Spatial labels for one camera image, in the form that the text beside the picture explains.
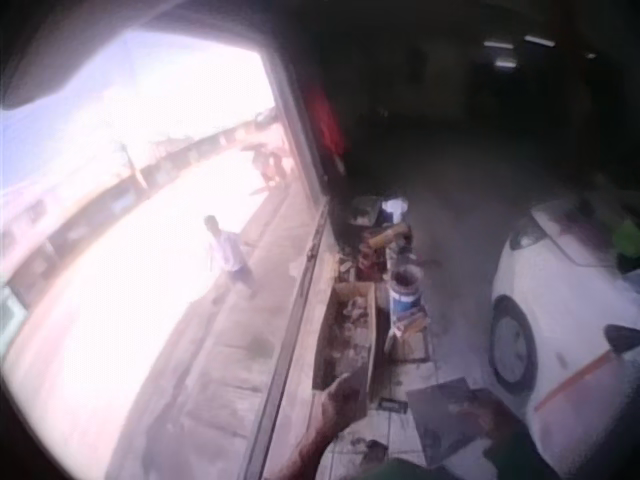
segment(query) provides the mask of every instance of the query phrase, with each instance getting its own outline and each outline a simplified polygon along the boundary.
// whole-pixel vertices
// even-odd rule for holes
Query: floor
[[[361,152],[360,159],[367,162],[361,193],[398,193],[409,200],[407,220],[415,251],[426,263],[423,287],[432,320],[427,338],[431,361],[388,370],[385,396],[403,400],[408,390],[464,377],[472,388],[491,389],[523,414],[526,398],[506,395],[488,366],[491,285],[512,225],[531,205],[562,193],[541,166],[543,155],[526,142],[470,139],[455,132],[405,134]],[[284,414],[286,425],[276,431],[267,473],[287,458],[306,428],[312,401],[296,402],[294,397],[310,388],[311,364],[302,353],[294,359],[287,386],[292,392],[289,397],[285,393],[282,407],[293,413]],[[296,422],[304,426],[296,429]],[[425,465],[411,414],[374,409],[331,445],[316,478],[348,478],[371,439],[387,445],[390,457]],[[488,445],[487,439],[479,439],[445,466],[466,480],[494,479],[495,468],[482,455]]]

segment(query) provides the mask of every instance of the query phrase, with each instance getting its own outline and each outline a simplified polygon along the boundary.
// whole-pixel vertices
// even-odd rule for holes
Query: hand
[[[320,408],[311,417],[310,432],[331,442],[358,419],[360,389],[354,385],[353,374],[345,374],[322,392]]]

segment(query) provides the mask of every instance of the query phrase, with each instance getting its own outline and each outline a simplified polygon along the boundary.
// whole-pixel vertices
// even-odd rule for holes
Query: bucket
[[[389,295],[391,315],[397,315],[420,306],[422,302],[422,269],[416,265],[403,265],[391,273]]]

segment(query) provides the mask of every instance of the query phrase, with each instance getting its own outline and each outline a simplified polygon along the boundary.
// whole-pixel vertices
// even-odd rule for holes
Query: cardboard box
[[[316,344],[316,355],[313,366],[313,378],[312,389],[316,391],[325,390],[335,380],[335,364],[328,358],[328,350],[330,348],[329,340],[331,329],[338,318],[342,315],[339,310],[340,307],[346,305],[349,300],[355,297],[367,298],[367,310],[368,310],[368,328],[369,328],[369,355],[368,365],[366,366],[366,379],[363,378],[363,385],[366,384],[366,393],[369,401],[372,401],[372,388],[371,381],[373,377],[373,367],[376,348],[376,288],[375,283],[372,282],[348,282],[338,283],[333,286],[329,301],[327,303],[327,309],[325,310],[324,318],[322,319],[322,325],[320,327],[320,333],[318,335],[318,342]]]

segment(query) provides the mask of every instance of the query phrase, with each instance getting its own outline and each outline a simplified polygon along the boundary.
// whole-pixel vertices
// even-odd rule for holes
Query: sidewalk
[[[235,478],[271,378],[316,213],[294,184],[259,218],[250,258],[258,293],[217,282],[178,323],[132,407],[107,478]],[[244,232],[255,242],[261,230]]]

